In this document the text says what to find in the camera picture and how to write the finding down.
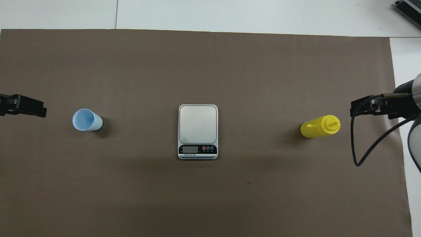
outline digital kitchen scale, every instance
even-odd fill
[[[179,157],[215,159],[218,156],[218,107],[181,105],[179,107]]]

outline metal device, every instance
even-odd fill
[[[218,154],[218,107],[181,105],[178,156],[181,159],[209,160]]]
[[[44,102],[20,94],[0,94],[0,116],[5,114],[27,114],[45,118],[47,109]]]
[[[421,29],[421,0],[399,0],[395,4],[395,11]]]

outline yellow squeeze bottle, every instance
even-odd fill
[[[340,128],[341,123],[337,117],[325,115],[303,123],[300,130],[306,138],[313,138],[335,134]]]

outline blue paper cup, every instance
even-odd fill
[[[73,115],[73,126],[79,131],[95,131],[101,128],[102,119],[89,109],[80,109]]]

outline white table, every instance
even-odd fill
[[[396,85],[421,73],[421,30],[394,0],[0,0],[0,29],[155,29],[391,37]],[[415,237],[421,237],[421,174],[400,129]]]

